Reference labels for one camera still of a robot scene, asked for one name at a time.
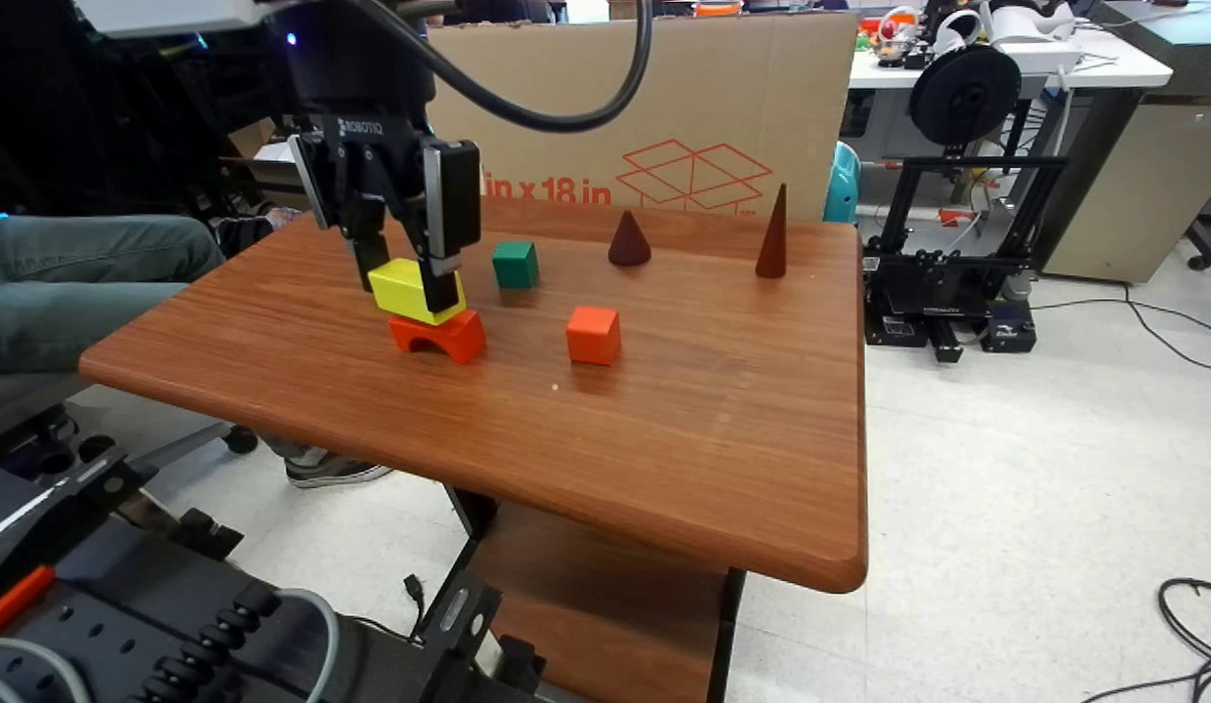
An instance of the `floor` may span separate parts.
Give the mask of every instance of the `floor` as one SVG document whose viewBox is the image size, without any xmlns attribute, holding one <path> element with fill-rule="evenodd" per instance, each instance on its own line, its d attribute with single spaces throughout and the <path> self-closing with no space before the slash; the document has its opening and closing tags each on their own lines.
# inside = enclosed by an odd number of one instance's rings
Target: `floor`
<svg viewBox="0 0 1211 703">
<path fill-rule="evenodd" d="M 1132 298 L 1211 325 L 1211 272 L 1185 258 Z M 1038 280 L 1033 303 L 1086 298 L 1120 288 Z M 1150 319 L 1211 364 L 1211 331 Z M 110 391 L 80 411 L 138 448 L 197 420 Z M 732 703 L 1073 703 L 1197 670 L 1153 594 L 1173 575 L 1211 578 L 1211 372 L 1163 351 L 1125 303 L 1038 311 L 1033 354 L 939 367 L 866 346 L 866 471 L 871 578 L 848 598 L 749 578 Z M 201 448 L 152 492 L 241 526 L 255 575 L 396 629 L 413 617 L 404 575 L 436 583 L 466 538 L 436 483 L 396 471 L 298 492 L 267 448 Z M 1185 613 L 1211 633 L 1211 598 Z"/>
</svg>

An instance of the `brown cone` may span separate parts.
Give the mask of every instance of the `brown cone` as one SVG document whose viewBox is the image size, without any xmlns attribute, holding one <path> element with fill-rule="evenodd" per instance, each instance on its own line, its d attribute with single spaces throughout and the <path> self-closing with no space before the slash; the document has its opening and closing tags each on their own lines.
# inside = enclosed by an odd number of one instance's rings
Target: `brown cone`
<svg viewBox="0 0 1211 703">
<path fill-rule="evenodd" d="M 611 242 L 611 262 L 613 266 L 646 266 L 651 258 L 651 247 L 639 232 L 639 224 L 633 220 L 633 211 L 623 215 L 613 242 Z"/>
<path fill-rule="evenodd" d="M 776 189 L 776 198 L 775 198 L 775 211 L 764 224 L 764 239 L 759 249 L 759 266 L 754 266 L 759 277 L 787 277 L 787 269 L 788 269 L 788 247 L 787 242 L 788 242 L 788 184 Z"/>
</svg>

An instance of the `yellow block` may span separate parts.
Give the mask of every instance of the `yellow block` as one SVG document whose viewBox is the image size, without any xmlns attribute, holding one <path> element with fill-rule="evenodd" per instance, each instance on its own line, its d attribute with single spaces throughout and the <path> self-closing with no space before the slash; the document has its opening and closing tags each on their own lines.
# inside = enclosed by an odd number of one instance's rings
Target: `yellow block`
<svg viewBox="0 0 1211 703">
<path fill-rule="evenodd" d="M 423 298 L 423 277 L 418 277 L 418 262 L 413 258 L 391 258 L 387 266 L 376 266 L 366 272 L 370 280 L 370 301 L 376 308 L 391 311 L 391 318 L 405 318 L 405 319 L 423 319 L 423 325 L 444 325 L 466 308 L 466 288 L 461 277 L 452 269 L 452 284 L 457 284 L 457 303 L 449 303 L 444 311 L 429 311 L 427 298 Z"/>
</svg>

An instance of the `wooden table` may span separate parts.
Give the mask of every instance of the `wooden table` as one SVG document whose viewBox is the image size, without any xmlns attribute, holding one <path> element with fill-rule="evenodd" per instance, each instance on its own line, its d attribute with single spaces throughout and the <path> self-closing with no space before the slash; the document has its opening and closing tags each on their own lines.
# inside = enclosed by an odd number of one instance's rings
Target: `wooden table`
<svg viewBox="0 0 1211 703">
<path fill-rule="evenodd" d="M 788 272 L 759 280 L 762 228 L 639 215 L 651 262 L 613 269 L 613 224 L 490 204 L 461 266 L 490 328 L 472 367 L 396 351 L 344 239 L 300 220 L 82 376 L 500 501 L 481 570 L 555 682 L 716 700 L 728 570 L 814 590 L 866 570 L 861 242 L 788 232 Z M 535 293 L 495 293 L 500 239 L 539 247 Z M 573 303 L 623 308 L 616 367 L 568 358 Z"/>
</svg>

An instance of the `cardboard box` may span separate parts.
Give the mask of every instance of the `cardboard box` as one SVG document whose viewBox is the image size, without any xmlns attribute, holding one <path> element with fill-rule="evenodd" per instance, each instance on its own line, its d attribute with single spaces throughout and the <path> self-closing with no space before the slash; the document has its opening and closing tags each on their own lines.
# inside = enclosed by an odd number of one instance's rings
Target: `cardboard box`
<svg viewBox="0 0 1211 703">
<path fill-rule="evenodd" d="M 658 21 L 639 92 L 594 134 L 533 134 L 442 83 L 429 120 L 481 143 L 490 198 L 764 220 L 788 184 L 788 224 L 819 224 L 850 36 L 850 16 Z M 633 25 L 442 26 L 432 47 L 521 105 L 582 112 L 628 69 Z"/>
</svg>

